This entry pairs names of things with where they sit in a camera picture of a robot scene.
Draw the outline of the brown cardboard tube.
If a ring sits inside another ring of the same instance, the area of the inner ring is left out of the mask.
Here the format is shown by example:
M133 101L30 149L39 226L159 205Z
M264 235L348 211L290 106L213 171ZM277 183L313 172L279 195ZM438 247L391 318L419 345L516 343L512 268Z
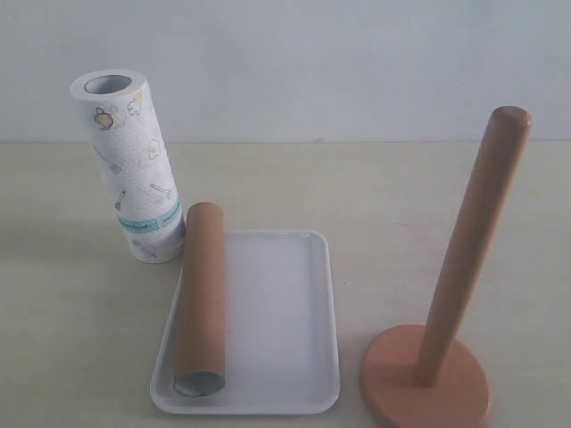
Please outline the brown cardboard tube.
M187 212L173 327L173 386L187 397L212 395L225 386L225 305L222 209L213 202L199 202Z

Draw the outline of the printed white paper towel roll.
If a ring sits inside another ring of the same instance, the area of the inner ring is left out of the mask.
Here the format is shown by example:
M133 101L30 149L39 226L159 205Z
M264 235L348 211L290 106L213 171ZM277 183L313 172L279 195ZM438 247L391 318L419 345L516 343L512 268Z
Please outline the printed white paper towel roll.
M175 259L185 220L146 78L131 70L91 72L70 94L132 254L150 264Z

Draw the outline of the wooden paper towel holder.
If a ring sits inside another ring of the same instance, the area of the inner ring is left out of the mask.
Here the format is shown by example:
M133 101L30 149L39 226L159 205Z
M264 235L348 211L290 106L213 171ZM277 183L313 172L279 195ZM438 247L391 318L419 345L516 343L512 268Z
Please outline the wooden paper towel holder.
M424 325L377 335L360 366L363 402L381 427L483 427L488 377L456 338L525 147L531 114L496 108L487 123Z

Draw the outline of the white rectangular plastic tray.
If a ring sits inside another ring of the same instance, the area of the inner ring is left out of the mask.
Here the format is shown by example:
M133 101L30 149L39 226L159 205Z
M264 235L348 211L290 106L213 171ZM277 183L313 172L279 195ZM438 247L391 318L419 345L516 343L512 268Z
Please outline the white rectangular plastic tray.
M161 411L194 415L314 415L341 389L326 238L309 230L235 230L226 239L226 384L187 397L173 386L171 302L150 384Z

